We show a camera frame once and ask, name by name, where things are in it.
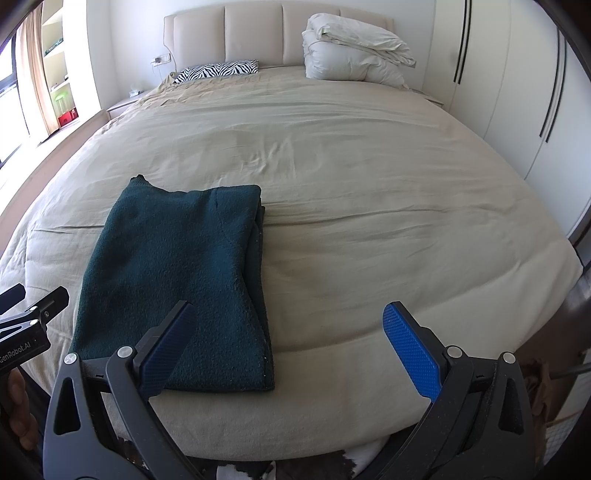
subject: finger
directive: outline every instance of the finger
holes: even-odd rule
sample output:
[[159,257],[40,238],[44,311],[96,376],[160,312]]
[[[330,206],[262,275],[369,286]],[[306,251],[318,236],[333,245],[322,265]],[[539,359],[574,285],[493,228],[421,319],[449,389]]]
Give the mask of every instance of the finger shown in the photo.
[[31,417],[29,410],[29,397],[27,393],[23,396],[23,401],[20,405],[14,405],[12,414],[10,415],[10,427],[18,437],[23,437],[30,428]]
[[29,415],[29,431],[24,437],[21,437],[21,446],[25,450],[33,450],[39,442],[39,426],[33,415]]
[[20,405],[27,394],[25,390],[25,379],[22,377],[18,368],[12,370],[10,375],[8,375],[8,394],[15,405]]

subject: white wardrobe door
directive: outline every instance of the white wardrobe door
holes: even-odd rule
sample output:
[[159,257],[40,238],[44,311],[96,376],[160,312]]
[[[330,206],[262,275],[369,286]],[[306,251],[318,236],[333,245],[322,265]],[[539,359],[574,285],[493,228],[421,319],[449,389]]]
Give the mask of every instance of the white wardrobe door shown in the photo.
[[449,111],[456,84],[456,74],[466,0],[437,0],[431,53],[423,91],[444,103]]
[[505,73],[511,7],[509,0],[474,0],[466,64],[449,112],[484,138]]
[[556,123],[526,181],[571,235],[591,199],[591,82],[570,47]]
[[550,117],[557,43],[556,26],[542,7],[531,0],[511,1],[509,57],[485,140],[523,179],[547,130],[542,132],[544,120]]

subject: electrical outlet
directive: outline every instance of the electrical outlet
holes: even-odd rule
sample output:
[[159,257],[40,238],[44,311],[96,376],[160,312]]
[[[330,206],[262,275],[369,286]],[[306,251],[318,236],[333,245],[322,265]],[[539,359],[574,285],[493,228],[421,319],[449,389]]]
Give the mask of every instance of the electrical outlet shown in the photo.
[[152,59],[151,62],[152,67],[157,67],[163,63],[170,63],[170,53],[167,53],[166,55],[160,55],[159,57]]

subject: beige bed sheet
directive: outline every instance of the beige bed sheet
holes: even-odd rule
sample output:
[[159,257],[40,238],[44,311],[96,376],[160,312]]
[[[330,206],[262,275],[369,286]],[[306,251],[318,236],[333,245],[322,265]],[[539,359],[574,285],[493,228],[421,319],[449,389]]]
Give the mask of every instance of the beige bed sheet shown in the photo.
[[427,401],[384,336],[387,303],[403,301],[444,344],[496,358],[550,318],[582,269],[512,168],[412,92],[308,80],[300,67],[162,86],[61,169],[0,260],[0,288],[23,283],[27,302],[58,285],[72,297],[49,325],[52,348],[27,364],[48,391],[95,242],[140,173],[167,190],[256,183],[267,208],[277,386],[153,398],[189,455],[300,457],[407,427]]

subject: screw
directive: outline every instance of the screw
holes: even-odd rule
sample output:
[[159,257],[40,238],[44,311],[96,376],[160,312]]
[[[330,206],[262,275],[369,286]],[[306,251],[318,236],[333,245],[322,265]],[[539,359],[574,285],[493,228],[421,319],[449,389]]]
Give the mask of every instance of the screw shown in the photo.
[[447,349],[447,354],[452,358],[460,358],[463,355],[462,349],[452,345]]
[[75,353],[68,353],[64,358],[64,363],[66,365],[73,364],[78,359],[78,356]]
[[130,346],[122,346],[119,350],[117,350],[117,356],[120,358],[127,358],[134,352]]
[[513,355],[510,352],[505,352],[505,353],[503,353],[503,360],[505,362],[507,362],[508,364],[514,364],[515,363],[515,355]]

